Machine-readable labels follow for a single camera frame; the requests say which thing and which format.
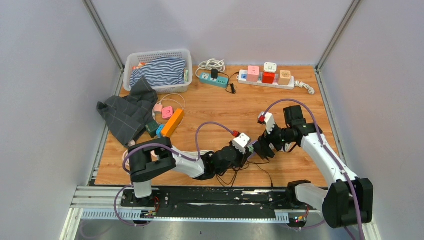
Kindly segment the purple power strip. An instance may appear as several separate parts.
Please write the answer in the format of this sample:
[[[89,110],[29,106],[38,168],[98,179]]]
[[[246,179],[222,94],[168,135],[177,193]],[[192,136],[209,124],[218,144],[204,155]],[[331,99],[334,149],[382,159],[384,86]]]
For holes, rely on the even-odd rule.
[[[254,144],[255,143],[257,143],[258,141],[257,140],[255,140],[255,141],[253,141],[249,146],[253,146],[254,147]],[[253,153],[251,153],[251,155],[247,158],[248,160],[250,160],[252,157],[254,157],[255,156],[255,150],[254,150],[254,152]]]

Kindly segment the orange power strip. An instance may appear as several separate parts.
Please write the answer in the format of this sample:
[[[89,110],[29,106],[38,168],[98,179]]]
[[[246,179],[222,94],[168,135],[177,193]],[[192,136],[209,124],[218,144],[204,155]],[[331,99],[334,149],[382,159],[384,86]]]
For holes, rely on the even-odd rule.
[[[185,116],[183,109],[178,108],[161,130],[163,137],[171,137]]]

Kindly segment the blue cube socket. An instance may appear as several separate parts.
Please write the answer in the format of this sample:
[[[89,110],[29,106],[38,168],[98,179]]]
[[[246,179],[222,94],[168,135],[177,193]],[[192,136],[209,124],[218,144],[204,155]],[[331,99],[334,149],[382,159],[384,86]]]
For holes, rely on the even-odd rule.
[[[162,137],[162,130],[163,130],[163,128],[164,128],[164,124],[160,124],[159,126],[158,126],[158,128],[156,129],[156,136],[158,137],[158,138],[161,138]]]

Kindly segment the pink cube adapter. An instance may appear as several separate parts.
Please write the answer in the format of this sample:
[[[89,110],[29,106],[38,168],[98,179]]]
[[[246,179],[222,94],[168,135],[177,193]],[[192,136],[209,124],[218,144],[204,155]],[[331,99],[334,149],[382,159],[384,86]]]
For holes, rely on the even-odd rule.
[[[175,111],[172,106],[166,106],[161,110],[161,117],[163,120],[169,120],[174,115],[174,113]]]

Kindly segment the dark green cube socket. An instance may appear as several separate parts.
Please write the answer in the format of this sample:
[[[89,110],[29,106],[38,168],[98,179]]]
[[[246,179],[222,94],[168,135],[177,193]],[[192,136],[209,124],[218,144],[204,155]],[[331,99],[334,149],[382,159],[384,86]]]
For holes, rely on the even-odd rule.
[[[159,126],[160,125],[155,120],[150,121],[149,123],[145,125],[146,132],[151,138],[154,138],[157,136],[157,130]]]

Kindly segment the light pink usb charger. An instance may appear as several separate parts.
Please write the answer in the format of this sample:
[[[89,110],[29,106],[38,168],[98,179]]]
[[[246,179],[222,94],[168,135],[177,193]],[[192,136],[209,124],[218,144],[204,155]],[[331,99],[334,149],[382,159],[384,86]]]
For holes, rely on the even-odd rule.
[[[162,105],[162,104],[156,104],[154,107],[153,107],[153,112],[155,113],[155,114],[161,114],[162,113],[162,110],[163,110],[163,108],[164,108],[164,106]]]

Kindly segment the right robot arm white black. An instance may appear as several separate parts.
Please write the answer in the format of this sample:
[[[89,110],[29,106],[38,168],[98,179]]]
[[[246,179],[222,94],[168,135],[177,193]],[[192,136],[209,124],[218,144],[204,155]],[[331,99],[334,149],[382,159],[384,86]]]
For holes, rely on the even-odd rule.
[[[320,211],[333,229],[368,224],[373,218],[374,186],[368,178],[351,171],[328,144],[321,128],[307,122],[301,106],[283,109],[285,127],[279,127],[270,112],[261,112],[258,123],[265,125],[264,133],[254,143],[261,159],[270,159],[288,144],[304,150],[323,175],[328,189],[313,185],[309,180],[288,183],[286,204],[292,209],[309,205]]]

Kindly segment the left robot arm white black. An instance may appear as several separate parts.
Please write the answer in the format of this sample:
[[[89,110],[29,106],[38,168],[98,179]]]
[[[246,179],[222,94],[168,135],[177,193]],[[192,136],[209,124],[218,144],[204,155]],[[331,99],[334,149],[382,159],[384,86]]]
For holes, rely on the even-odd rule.
[[[229,169],[242,168],[254,153],[249,137],[240,135],[218,151],[189,155],[172,145],[169,137],[136,144],[127,150],[123,164],[134,189],[134,200],[140,206],[153,201],[152,180],[168,171],[176,171],[192,179],[205,181],[222,176]]]

